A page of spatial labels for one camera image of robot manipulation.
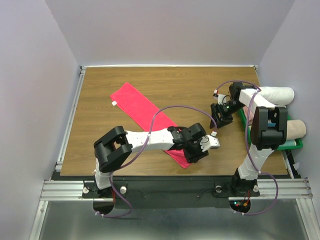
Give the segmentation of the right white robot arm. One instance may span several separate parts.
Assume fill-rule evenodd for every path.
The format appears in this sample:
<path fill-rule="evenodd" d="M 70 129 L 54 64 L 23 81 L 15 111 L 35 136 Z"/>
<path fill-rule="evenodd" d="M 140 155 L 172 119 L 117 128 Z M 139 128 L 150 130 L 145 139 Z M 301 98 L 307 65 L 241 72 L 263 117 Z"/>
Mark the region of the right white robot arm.
<path fill-rule="evenodd" d="M 229 100 L 216 88 L 213 97 L 217 103 L 211 104 L 211 128 L 222 128 L 233 122 L 233 114 L 243 107 L 253 113 L 252 123 L 245 127 L 245 147 L 247 156 L 236 169 L 230 182 L 234 195 L 258 192 L 257 178 L 267 158 L 287 140 L 288 111 L 284 106 L 276 106 L 260 93 L 262 89 L 243 81 L 229 83 Z"/>

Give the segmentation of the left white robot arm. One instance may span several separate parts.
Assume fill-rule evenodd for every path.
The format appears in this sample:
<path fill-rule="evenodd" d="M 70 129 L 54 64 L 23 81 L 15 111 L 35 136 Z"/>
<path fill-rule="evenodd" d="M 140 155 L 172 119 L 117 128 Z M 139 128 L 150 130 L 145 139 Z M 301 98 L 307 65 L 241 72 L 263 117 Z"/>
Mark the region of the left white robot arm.
<path fill-rule="evenodd" d="M 209 149 L 219 146 L 218 140 L 206 134 L 200 123 L 190 127 L 169 126 L 151 132 L 125 131 L 122 126 L 116 126 L 93 144 L 96 158 L 94 191 L 100 197 L 108 196 L 113 172 L 119 170 L 132 153 L 182 151 L 188 163 L 196 163 L 209 154 Z"/>

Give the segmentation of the pink microfiber towel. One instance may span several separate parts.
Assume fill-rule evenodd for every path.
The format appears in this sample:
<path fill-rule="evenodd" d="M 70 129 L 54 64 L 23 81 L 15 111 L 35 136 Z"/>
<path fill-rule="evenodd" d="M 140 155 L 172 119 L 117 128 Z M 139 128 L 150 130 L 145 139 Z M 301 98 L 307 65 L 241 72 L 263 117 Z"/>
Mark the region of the pink microfiber towel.
<path fill-rule="evenodd" d="M 159 108 L 130 83 L 126 82 L 120 89 L 112 93 L 110 99 L 115 101 L 117 106 L 138 124 L 143 131 L 148 132 L 150 130 L 151 121 Z M 178 125 L 161 112 L 155 118 L 152 131 L 159 131 L 170 126 L 177 127 Z M 184 169 L 191 165 L 187 163 L 182 150 L 164 152 Z"/>

